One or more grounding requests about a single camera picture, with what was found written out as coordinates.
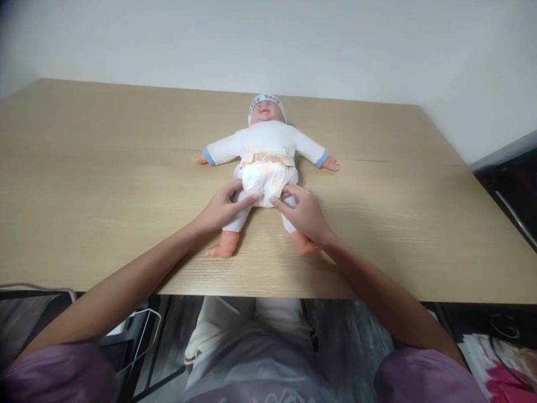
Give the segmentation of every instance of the doll leg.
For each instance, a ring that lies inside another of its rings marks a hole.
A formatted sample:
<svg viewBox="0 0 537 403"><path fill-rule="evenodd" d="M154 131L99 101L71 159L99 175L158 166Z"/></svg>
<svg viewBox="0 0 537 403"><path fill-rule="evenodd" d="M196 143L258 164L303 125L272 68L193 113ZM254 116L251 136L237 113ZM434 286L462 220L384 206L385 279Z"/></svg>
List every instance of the doll leg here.
<svg viewBox="0 0 537 403"><path fill-rule="evenodd" d="M287 199L284 199L283 202L289 207L296 207L295 196L288 197ZM281 219L284 222L285 229L287 230L287 232L289 232L291 243L295 246L295 251L297 255L307 256L319 253L321 251L321 248L315 242L312 242L312 240L310 240L303 233L298 232L283 214L281 215Z"/></svg>
<svg viewBox="0 0 537 403"><path fill-rule="evenodd" d="M239 202L246 197L246 192L241 190L237 193L237 196L235 196L235 202ZM252 207L245 208L233 218L233 221L222 228L220 242L207 251L207 256L219 257L221 259L229 259L233 256L233 253L237 248L237 243L241 237L239 233L242 230L251 209Z"/></svg>

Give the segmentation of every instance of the person's leg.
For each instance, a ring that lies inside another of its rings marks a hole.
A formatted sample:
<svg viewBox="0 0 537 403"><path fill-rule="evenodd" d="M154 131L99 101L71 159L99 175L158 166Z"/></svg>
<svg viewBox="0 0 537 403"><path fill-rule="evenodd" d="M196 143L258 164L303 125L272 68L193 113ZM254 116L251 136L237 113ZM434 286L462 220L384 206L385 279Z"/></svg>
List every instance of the person's leg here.
<svg viewBox="0 0 537 403"><path fill-rule="evenodd" d="M206 296L185 349L187 368L191 370L196 358L217 343L228 330L252 321L254 304L254 298Z"/></svg>
<svg viewBox="0 0 537 403"><path fill-rule="evenodd" d="M296 199L295 196L288 197L283 200L285 204L287 204L289 207L295 208L296 207ZM321 248L319 245L317 245L315 242L312 242L311 239L309 239L306 235L296 230L295 227L289 222L287 218L282 214L281 219L284 222L284 227L289 232L289 237L291 239L291 243L295 247L296 254L299 256L307 256L311 254L316 254L321 251Z"/></svg>
<svg viewBox="0 0 537 403"><path fill-rule="evenodd" d="M311 340L312 327L298 298L256 298L254 320L282 333Z"/></svg>
<svg viewBox="0 0 537 403"><path fill-rule="evenodd" d="M237 192L237 195L235 196L235 202L239 202L246 197L247 194L243 190L241 190ZM242 227L244 226L244 223L246 222L246 219L248 218L248 214L250 213L251 209L251 206L245 208L244 210L239 212L235 216L235 218L233 218L233 221L231 221L229 224L222 228L220 242L207 251L207 256L219 257L221 259L229 259L233 256L233 253L235 252L235 249L237 248L237 244L241 237L239 233L242 230Z"/></svg>

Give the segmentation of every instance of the doll face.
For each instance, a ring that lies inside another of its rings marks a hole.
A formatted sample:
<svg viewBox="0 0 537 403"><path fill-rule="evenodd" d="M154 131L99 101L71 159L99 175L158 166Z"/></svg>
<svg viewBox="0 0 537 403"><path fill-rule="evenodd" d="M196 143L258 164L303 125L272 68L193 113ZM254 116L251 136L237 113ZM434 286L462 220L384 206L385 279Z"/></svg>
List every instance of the doll face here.
<svg viewBox="0 0 537 403"><path fill-rule="evenodd" d="M279 120L284 122L284 117L281 114L281 110L274 102L262 101L253 107L250 126L253 126L261 121L269 120Z"/></svg>

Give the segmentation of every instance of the baby doll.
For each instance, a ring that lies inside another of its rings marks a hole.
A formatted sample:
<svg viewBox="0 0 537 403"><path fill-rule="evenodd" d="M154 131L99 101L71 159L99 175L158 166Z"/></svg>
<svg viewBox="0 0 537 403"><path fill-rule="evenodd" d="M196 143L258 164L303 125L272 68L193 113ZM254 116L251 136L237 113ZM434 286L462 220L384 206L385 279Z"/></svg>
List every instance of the baby doll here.
<svg viewBox="0 0 537 403"><path fill-rule="evenodd" d="M261 199L255 207L273 207L270 198L280 197L285 185L296 185L295 152L310 160L318 168L337 171L340 164L328 155L328 151L305 134L287 125L284 106L273 95L258 95L250 104L248 128L208 145L203 153L194 157L198 164L219 165L241 158L233 177L242 179L243 190L237 192L235 201L259 193ZM284 203L296 206L294 196ZM251 207L242 210L232 222L222 228L220 243L207 252L207 256L230 258L239 241L239 233ZM290 233L296 253L305 256L320 252L321 248L306 235L298 232L282 215L285 229Z"/></svg>

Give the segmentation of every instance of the white wall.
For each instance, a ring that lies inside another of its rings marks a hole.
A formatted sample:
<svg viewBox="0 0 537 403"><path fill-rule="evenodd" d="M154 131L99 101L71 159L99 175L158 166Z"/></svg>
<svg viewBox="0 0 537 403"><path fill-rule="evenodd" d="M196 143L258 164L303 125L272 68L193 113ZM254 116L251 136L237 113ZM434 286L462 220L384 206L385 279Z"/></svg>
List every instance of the white wall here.
<svg viewBox="0 0 537 403"><path fill-rule="evenodd" d="M472 163L537 129L536 0L11 0L0 97L40 77L419 104Z"/></svg>
<svg viewBox="0 0 537 403"><path fill-rule="evenodd" d="M36 77L418 103L504 0L12 0L0 95Z"/></svg>
<svg viewBox="0 0 537 403"><path fill-rule="evenodd" d="M422 106L467 163L535 131L537 2L517 1L459 73Z"/></svg>

